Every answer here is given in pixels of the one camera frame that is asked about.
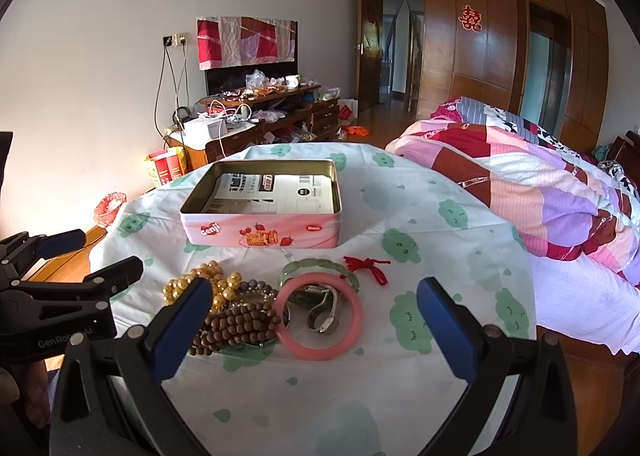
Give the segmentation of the person left hand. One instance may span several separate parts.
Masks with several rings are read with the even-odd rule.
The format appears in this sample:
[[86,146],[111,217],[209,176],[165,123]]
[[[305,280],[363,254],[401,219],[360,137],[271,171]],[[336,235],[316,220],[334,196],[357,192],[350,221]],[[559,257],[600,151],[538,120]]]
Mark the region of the person left hand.
[[25,400],[27,418],[38,428],[50,420],[49,378],[45,361],[31,364],[19,384],[5,369],[1,369],[0,398],[2,405]]

